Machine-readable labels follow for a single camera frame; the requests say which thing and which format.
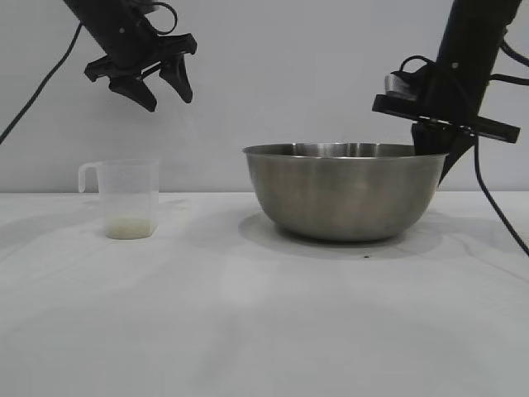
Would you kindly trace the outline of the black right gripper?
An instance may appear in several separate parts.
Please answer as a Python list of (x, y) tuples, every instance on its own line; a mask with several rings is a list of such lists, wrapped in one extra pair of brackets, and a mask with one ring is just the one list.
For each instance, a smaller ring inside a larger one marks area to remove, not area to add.
[[(411, 127), (416, 155), (448, 152), (439, 185), (475, 145), (476, 135), (515, 142), (520, 133), (519, 127), (481, 117), (479, 106), (473, 103), (458, 79), (423, 55), (407, 57), (397, 70), (385, 77), (384, 92), (375, 96), (372, 110), (416, 122)], [(437, 123), (468, 129), (476, 135), (460, 133), (451, 143), (451, 131)]]

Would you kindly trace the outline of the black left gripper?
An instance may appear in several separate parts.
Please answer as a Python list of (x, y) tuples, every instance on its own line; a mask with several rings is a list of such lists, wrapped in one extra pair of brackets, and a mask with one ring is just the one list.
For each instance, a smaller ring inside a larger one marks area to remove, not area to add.
[[(191, 103), (193, 90), (188, 80), (185, 59), (175, 56), (193, 55), (198, 44), (189, 33), (172, 36), (168, 31), (154, 28), (145, 17), (154, 10), (154, 6), (86, 6), (84, 26), (105, 55), (89, 63), (85, 74), (91, 81), (103, 76), (134, 75), (163, 61), (159, 76), (185, 103)], [(147, 111), (156, 108), (154, 94), (141, 79), (133, 76), (110, 78), (109, 89)]]

